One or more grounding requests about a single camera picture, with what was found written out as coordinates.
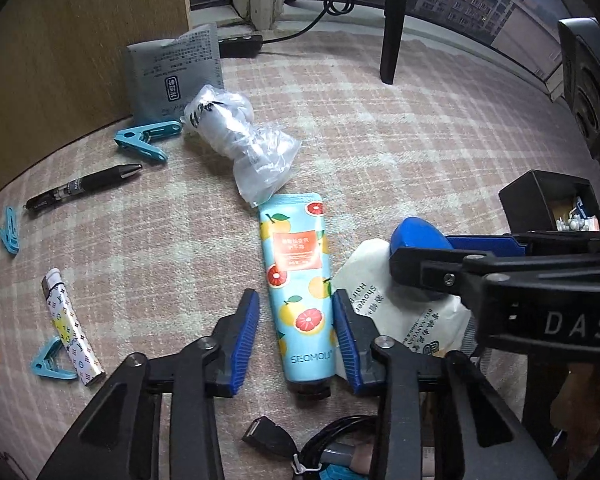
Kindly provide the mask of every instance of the open black box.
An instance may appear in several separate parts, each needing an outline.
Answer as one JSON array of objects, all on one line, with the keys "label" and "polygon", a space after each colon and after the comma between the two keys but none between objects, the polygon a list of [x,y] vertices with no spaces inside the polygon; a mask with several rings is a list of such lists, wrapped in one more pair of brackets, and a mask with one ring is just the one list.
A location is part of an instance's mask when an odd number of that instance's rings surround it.
[{"label": "open black box", "polygon": [[600,208],[586,178],[529,170],[498,195],[512,233],[557,231],[552,205],[565,200],[573,202],[576,196],[582,199],[587,215],[596,216],[600,225]]}]

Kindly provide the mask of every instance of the blue tube with fruit print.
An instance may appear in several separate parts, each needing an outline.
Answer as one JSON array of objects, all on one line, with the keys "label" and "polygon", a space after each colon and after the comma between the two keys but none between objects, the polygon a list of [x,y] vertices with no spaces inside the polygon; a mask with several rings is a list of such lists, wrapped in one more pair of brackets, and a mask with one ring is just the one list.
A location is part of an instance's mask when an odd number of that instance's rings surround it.
[{"label": "blue tube with fruit print", "polygon": [[285,377],[304,399],[330,394],[335,373],[331,268],[317,193],[274,195],[259,207],[260,238]]}]

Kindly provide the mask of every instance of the wooden board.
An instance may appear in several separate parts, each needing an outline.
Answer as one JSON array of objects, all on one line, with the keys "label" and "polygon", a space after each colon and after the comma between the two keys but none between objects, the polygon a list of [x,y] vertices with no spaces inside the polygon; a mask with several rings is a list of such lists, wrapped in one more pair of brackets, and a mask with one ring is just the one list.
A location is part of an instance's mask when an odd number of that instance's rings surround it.
[{"label": "wooden board", "polygon": [[123,54],[187,30],[185,0],[9,0],[0,12],[0,189],[129,115]]}]

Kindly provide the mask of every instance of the checkered fabric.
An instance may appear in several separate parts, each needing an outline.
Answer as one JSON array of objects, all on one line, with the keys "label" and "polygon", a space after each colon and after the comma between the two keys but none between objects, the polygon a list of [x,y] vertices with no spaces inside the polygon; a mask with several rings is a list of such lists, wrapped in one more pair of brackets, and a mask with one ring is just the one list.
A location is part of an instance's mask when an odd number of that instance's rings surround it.
[{"label": "checkered fabric", "polygon": [[[386,86],[378,76],[381,42],[315,32],[267,45],[256,59],[222,62],[226,87],[248,96],[258,122],[277,123],[302,140],[282,192],[322,196],[334,270],[360,242],[388,238],[407,216],[447,234],[506,232],[498,191],[531,168],[589,178],[600,202],[600,170],[564,104],[484,62],[417,41],[403,44],[395,84]],[[44,190],[136,162],[113,142],[127,125],[88,135],[11,182],[0,192],[0,225],[5,206],[21,211]],[[241,442],[260,415],[302,444],[335,418],[376,409],[339,381],[330,399],[296,407],[283,381],[256,212],[238,195],[231,162],[191,136],[160,147],[168,163],[145,164],[124,186],[38,218],[18,213],[16,257],[0,241],[0,449],[30,478],[98,388],[44,380],[29,370],[54,335],[40,286],[51,267],[61,269],[109,374],[133,351],[150,358],[179,351],[231,313],[245,287],[260,292],[262,316],[244,386],[235,399],[216,400],[228,480],[290,473]],[[491,379],[520,412],[524,362],[496,353]],[[168,478],[168,399],[165,405],[161,478]]]}]

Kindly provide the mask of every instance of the metal bolt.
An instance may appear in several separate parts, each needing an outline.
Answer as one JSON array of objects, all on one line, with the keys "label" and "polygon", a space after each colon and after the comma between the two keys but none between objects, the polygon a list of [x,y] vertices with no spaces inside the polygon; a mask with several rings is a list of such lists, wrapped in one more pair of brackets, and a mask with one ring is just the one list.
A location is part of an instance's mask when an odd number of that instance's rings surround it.
[{"label": "metal bolt", "polygon": [[143,365],[146,362],[146,355],[141,354],[140,352],[134,352],[133,354],[129,354],[125,358],[125,365],[136,367]]},{"label": "metal bolt", "polygon": [[374,343],[376,343],[376,345],[378,345],[380,348],[391,348],[395,341],[393,338],[387,335],[379,335],[376,337],[376,339],[374,339]]},{"label": "metal bolt", "polygon": [[216,346],[216,340],[209,336],[201,337],[198,339],[197,345],[203,350],[211,350]]},{"label": "metal bolt", "polygon": [[506,282],[510,278],[510,276],[508,274],[494,272],[492,274],[487,274],[485,278],[487,278],[487,280],[489,280],[490,282]]}]

